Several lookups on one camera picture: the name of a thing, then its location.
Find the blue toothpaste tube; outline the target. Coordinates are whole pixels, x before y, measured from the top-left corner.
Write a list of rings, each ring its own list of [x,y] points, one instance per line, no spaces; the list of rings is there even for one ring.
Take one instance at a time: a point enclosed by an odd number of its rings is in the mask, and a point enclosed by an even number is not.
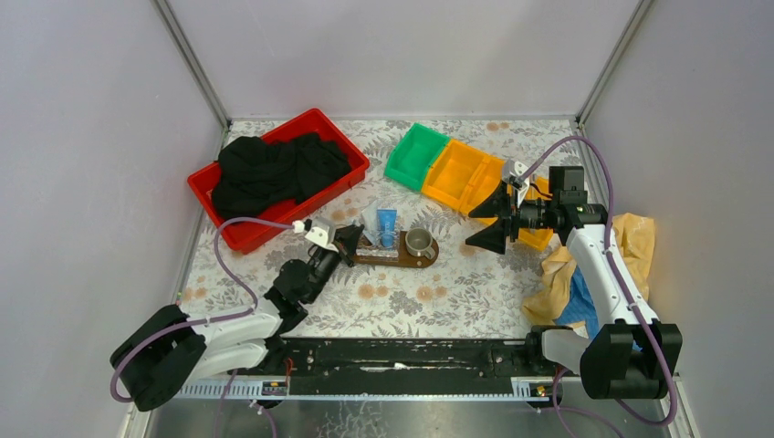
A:
[[[380,208],[377,210],[380,243],[385,248],[392,248],[395,242],[395,225],[397,211],[395,209]]]

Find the grey metal cup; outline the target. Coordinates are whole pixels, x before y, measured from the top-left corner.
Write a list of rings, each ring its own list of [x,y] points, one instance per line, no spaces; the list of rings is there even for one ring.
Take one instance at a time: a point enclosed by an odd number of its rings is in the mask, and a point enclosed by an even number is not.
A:
[[[424,228],[413,228],[407,231],[404,242],[406,251],[411,256],[424,257],[428,260],[435,260],[437,257],[437,251],[434,249],[434,238]]]

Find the white toothpaste tube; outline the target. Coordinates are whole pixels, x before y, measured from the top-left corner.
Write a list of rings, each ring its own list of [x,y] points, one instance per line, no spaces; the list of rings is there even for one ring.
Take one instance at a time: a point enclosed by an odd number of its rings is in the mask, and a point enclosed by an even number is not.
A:
[[[380,227],[378,222],[378,203],[373,201],[361,210],[361,223],[364,225],[363,234],[372,245],[380,241]]]

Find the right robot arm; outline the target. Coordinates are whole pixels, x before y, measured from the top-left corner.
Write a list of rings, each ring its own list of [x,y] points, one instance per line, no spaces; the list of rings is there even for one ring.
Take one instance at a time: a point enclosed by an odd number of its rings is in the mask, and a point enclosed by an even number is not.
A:
[[[494,222],[466,243],[504,254],[522,229],[553,231],[582,272],[600,326],[591,339],[570,328],[532,329],[525,367],[545,376],[560,365],[580,376],[594,400],[662,399],[675,386],[682,334],[675,324],[661,322],[639,293],[605,207],[588,201],[583,168],[550,167],[547,201],[527,200],[523,169],[506,161],[497,188],[468,214]]]

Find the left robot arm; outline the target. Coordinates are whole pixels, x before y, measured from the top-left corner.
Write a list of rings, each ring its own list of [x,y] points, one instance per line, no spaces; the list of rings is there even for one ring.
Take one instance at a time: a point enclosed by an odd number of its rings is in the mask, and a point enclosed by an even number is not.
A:
[[[230,370],[256,369],[270,375],[283,362],[280,335],[308,315],[340,264],[353,266],[360,224],[334,226],[296,221],[290,229],[311,242],[309,259],[280,267],[268,291],[247,294],[247,306],[196,316],[177,305],[152,314],[111,354],[110,395],[141,412],[169,401],[191,381]]]

